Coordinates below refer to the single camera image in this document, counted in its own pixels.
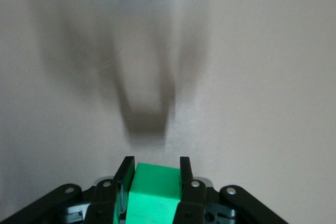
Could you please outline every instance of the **green cube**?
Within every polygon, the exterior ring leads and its hole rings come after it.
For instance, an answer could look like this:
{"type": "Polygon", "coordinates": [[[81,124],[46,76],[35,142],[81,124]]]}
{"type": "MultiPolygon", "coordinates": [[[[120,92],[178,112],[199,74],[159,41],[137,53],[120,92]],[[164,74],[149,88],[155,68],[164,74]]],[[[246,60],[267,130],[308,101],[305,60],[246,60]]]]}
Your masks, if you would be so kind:
{"type": "Polygon", "coordinates": [[[172,224],[181,201],[181,171],[138,163],[129,192],[127,224],[172,224]]]}

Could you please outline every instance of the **screw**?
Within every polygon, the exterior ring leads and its hole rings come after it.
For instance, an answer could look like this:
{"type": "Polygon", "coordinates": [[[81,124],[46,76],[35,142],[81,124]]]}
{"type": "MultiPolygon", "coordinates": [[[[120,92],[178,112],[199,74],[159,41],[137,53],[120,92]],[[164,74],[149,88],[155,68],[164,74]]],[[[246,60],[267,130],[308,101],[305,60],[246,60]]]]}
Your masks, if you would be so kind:
{"type": "Polygon", "coordinates": [[[106,182],[104,182],[103,187],[108,187],[108,186],[110,186],[110,185],[111,185],[111,182],[106,181],[106,182]]]}
{"type": "Polygon", "coordinates": [[[73,192],[75,189],[73,188],[73,187],[69,187],[68,189],[66,189],[64,192],[66,193],[66,194],[69,194],[69,193],[71,193],[71,192],[73,192]]]}
{"type": "Polygon", "coordinates": [[[192,181],[191,182],[191,185],[193,186],[193,187],[199,187],[200,186],[200,183],[198,182],[198,181],[192,181]]]}
{"type": "Polygon", "coordinates": [[[237,193],[237,191],[236,191],[234,188],[232,188],[232,187],[228,187],[228,188],[226,189],[226,192],[227,192],[228,194],[230,194],[230,195],[235,195],[235,194],[237,193]]]}

